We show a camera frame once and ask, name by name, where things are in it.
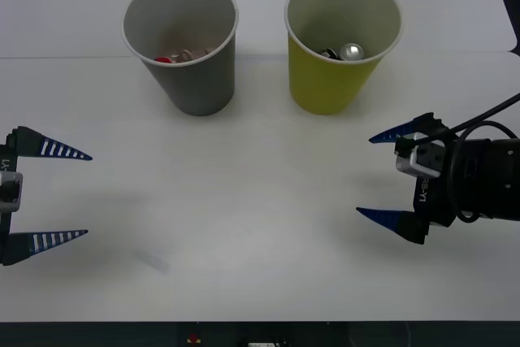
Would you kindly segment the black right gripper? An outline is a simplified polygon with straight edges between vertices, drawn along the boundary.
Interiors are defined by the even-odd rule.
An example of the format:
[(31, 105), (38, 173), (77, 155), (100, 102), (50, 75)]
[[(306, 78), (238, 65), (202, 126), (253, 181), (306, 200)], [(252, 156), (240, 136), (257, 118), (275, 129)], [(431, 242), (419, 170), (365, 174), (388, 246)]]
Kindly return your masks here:
[[(399, 137), (421, 133), (425, 137), (443, 132), (445, 126), (432, 112), (385, 130), (369, 139), (372, 144), (395, 143)], [(455, 220), (450, 209), (446, 177), (450, 149), (448, 141), (434, 140), (413, 149), (412, 169), (417, 177), (414, 210), (425, 215), (430, 224), (449, 227)], [(356, 210), (378, 225), (403, 239), (423, 245), (429, 231), (429, 222), (414, 212), (405, 210), (376, 210), (357, 207)]]

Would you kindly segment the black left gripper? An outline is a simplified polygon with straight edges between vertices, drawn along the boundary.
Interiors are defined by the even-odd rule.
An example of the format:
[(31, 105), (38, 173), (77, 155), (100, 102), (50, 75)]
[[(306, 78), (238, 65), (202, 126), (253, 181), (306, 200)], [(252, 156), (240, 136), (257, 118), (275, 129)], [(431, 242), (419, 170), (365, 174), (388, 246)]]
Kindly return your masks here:
[(87, 230), (10, 233), (11, 215), (19, 209), (17, 156), (92, 160), (75, 147), (20, 126), (11, 132), (11, 144), (1, 145), (1, 264), (11, 266), (88, 233)]

